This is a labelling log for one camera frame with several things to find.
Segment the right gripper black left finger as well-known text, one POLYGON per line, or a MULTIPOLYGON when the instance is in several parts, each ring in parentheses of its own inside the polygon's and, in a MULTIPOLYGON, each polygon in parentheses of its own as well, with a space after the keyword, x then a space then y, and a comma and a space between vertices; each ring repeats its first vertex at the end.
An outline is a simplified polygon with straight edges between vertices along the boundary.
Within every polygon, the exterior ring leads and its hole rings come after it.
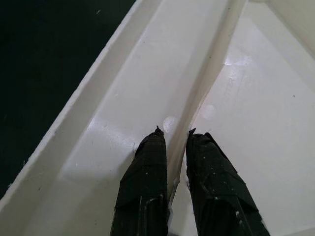
POLYGON ((120 181, 110 234, 165 236, 168 216, 166 143, 157 127, 140 142, 120 181))

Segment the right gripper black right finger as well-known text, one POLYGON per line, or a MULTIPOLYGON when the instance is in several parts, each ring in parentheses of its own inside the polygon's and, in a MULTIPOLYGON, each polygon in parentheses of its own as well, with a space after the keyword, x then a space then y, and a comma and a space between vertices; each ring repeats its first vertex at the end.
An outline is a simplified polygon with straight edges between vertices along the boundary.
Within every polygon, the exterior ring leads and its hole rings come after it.
POLYGON ((186 162, 199 236, 269 235, 246 183, 209 133, 189 131, 186 162))

